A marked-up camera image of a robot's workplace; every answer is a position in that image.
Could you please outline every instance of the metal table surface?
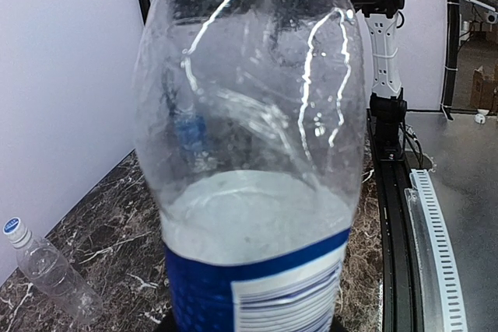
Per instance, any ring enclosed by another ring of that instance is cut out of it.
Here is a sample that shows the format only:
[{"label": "metal table surface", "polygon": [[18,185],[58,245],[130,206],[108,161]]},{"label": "metal table surface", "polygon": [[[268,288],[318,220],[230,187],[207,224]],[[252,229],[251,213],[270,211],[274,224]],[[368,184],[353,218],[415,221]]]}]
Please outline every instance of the metal table surface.
[{"label": "metal table surface", "polygon": [[498,123],[473,115],[409,113],[431,173],[450,235],[463,291],[469,331],[498,326]]}]

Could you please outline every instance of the bottle cap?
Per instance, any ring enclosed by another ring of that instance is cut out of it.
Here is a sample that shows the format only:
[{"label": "bottle cap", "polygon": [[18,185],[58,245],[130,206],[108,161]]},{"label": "bottle cap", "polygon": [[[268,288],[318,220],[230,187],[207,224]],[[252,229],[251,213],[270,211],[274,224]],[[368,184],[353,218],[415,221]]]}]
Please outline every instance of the bottle cap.
[{"label": "bottle cap", "polygon": [[16,249],[25,246],[32,236],[31,231],[24,225],[20,218],[10,219],[3,227],[3,233]]}]

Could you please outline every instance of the blue label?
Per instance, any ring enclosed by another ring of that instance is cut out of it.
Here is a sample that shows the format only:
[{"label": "blue label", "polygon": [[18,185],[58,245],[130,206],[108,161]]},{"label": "blue label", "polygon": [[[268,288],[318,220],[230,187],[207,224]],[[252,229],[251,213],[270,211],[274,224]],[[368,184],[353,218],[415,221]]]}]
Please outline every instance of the blue label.
[{"label": "blue label", "polygon": [[8,221],[4,228],[3,228],[3,232],[5,233],[11,233],[12,231],[14,231],[17,226],[19,225],[19,219],[18,218],[12,218],[10,221]]},{"label": "blue label", "polygon": [[165,246],[180,332],[328,332],[348,236],[239,266],[189,260]]}]

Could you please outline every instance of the clear plastic bottle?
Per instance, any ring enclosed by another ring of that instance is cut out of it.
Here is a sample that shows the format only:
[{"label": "clear plastic bottle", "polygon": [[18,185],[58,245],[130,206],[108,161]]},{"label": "clear plastic bottle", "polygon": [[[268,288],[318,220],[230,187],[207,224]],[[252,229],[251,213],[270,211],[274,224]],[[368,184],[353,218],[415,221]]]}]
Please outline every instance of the clear plastic bottle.
[{"label": "clear plastic bottle", "polygon": [[361,185],[362,54],[349,0],[153,1],[135,144],[181,332],[328,330]]},{"label": "clear plastic bottle", "polygon": [[9,220],[3,232],[16,248],[19,269],[35,287],[82,324],[102,316],[100,296],[47,239],[35,236],[19,218]]}]

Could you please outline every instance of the countertop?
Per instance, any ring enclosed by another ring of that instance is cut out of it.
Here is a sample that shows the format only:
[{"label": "countertop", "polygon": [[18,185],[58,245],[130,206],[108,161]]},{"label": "countertop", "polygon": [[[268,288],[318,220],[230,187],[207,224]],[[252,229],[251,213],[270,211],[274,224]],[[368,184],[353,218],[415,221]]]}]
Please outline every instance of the countertop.
[{"label": "countertop", "polygon": [[[363,180],[335,312],[350,332],[377,331],[381,320],[381,227],[368,145]],[[153,332],[167,314],[171,304],[160,222],[134,153],[48,239],[102,295],[103,317],[92,326],[73,323],[16,270],[0,288],[0,330]]]}]

